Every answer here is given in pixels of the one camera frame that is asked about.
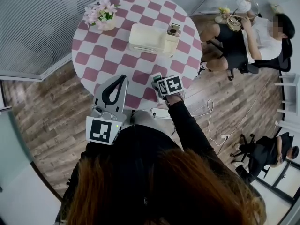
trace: black top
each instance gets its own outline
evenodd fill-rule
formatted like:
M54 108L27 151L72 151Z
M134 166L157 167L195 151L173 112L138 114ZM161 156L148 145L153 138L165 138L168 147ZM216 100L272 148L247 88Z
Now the black top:
M283 161L285 160L287 152L292 147L292 143L293 143L293 137L289 135L290 135L289 132L280 135L282 139L281 154L282 154ZM278 156L277 137L269 138L267 136L263 136L256 143L267 147L268 158L267 158L266 165L276 164L277 156Z
M183 102L173 104L169 109L169 114L184 150L192 149L199 156L206 158L217 176L232 173L216 156L203 131L191 117ZM124 214L132 214L134 210L137 215L136 219L138 219L145 209L144 199L147 197L149 169L155 163L160 150L173 148L180 149L164 133L150 127L134 125L122 130L114 145L88 143L85 152L81 154L81 159L95 159L97 156L100 156L100 159L110 157L114 177L117 178L116 184L118 184L114 197L118 201L118 205L122 207ZM77 167L78 164L67 183L69 187L63 196L62 207L68 207L72 202L78 183Z

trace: white shirt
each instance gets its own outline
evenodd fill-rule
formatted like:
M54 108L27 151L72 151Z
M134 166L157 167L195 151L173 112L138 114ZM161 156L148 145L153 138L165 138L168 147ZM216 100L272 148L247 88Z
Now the white shirt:
M253 21L253 32L258 44L259 52L261 53L262 60L271 60L276 58L281 53L281 41L274 39L269 33L269 27L271 27L270 21L266 18L256 17ZM254 59L251 57L248 38L245 30L242 30L245 47L247 50L247 57L249 63L254 63Z

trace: office chair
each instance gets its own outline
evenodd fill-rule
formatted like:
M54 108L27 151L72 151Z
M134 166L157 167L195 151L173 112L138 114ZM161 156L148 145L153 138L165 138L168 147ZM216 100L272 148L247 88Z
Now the office chair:
M217 49L223 52L223 48L217 45L213 41L208 41L207 43L213 44ZM281 45L281 53L278 57L271 60L256 60L254 63L245 63L243 66L238 67L237 69L241 74L243 73L252 73L258 74L259 68L272 68L281 72L289 72L291 70L291 56L293 54L292 43L289 39L284 39ZM232 81L234 79L234 71L230 70L231 75L228 76L228 79Z
M245 145L249 145L249 143L247 142L247 140L246 140L246 138L245 138L245 136L243 134L240 137L244 140L244 144ZM252 137L251 141L250 141L250 144L254 143L254 141L255 141L255 135L253 133L251 133L250 137ZM250 154L248 154L246 152L239 152L237 154L231 153L230 156L235 158L235 157L237 157L239 155L242 155L242 154L244 154L244 155L243 155L243 158L242 158L241 162L244 162L244 160L245 160L245 158L247 156L249 158L248 167L250 168L252 166L253 160L255 159L254 157L250 156ZM270 167L268 167L268 169L262 168L262 171L265 173L265 175L264 175L263 178L265 178L267 176L267 174L269 172L269 169L270 169Z

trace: window blind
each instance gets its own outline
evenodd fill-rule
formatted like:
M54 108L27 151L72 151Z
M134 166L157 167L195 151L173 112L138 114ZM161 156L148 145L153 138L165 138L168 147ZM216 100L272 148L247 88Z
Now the window blind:
M94 1L0 0L0 71L41 75L70 54L84 8Z

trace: desk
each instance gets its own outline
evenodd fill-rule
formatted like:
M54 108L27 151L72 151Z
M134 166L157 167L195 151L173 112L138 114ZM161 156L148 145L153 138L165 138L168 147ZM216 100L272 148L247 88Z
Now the desk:
M147 109L156 107L158 99L151 86L151 74L180 75L185 89L199 70L202 49L200 36L187 13L170 0L111 0L120 4L116 28L100 31L81 21L73 39L72 59L84 87L94 94L107 79L125 74L129 79L125 107ZM168 29L180 25L180 41L173 57L131 51L128 40L131 26L142 23Z

